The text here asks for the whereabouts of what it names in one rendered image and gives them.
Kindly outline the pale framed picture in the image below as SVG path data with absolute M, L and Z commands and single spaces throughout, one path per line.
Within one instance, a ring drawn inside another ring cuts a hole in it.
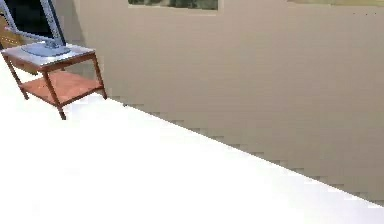
M 384 0 L 287 0 L 297 4 L 327 4 L 333 6 L 384 7 Z

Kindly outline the grey flat television set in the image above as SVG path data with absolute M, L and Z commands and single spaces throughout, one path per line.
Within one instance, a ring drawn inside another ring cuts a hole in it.
M 52 0 L 0 0 L 0 11 L 7 30 L 39 40 L 23 46 L 24 51 L 41 57 L 69 52 Z

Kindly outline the red-brown television stand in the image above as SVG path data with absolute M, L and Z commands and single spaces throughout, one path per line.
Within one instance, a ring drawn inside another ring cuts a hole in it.
M 69 52 L 55 57 L 40 57 L 29 54 L 23 46 L 7 48 L 1 51 L 18 88 L 26 100 L 31 94 L 54 106 L 62 120 L 66 119 L 63 107 L 94 92 L 100 91 L 107 98 L 103 78 L 94 49 L 68 44 Z M 65 70 L 66 67 L 91 60 L 96 79 L 84 78 L 79 74 Z M 42 74 L 41 78 L 22 82 L 14 67 L 29 67 Z

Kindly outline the framed picture on wall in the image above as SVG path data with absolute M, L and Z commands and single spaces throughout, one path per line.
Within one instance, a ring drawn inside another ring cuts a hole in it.
M 217 10 L 218 0 L 127 0 L 131 5 Z

